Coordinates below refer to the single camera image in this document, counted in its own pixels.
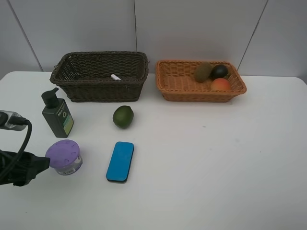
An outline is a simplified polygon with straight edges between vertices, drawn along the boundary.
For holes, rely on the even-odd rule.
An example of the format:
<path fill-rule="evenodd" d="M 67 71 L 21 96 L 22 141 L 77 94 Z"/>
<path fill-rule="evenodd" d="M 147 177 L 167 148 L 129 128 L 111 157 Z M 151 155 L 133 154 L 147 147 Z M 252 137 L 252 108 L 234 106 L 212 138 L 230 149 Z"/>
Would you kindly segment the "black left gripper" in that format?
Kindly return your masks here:
<path fill-rule="evenodd" d="M 0 151 L 0 184 L 25 186 L 49 168 L 50 158 L 29 152 Z"/>

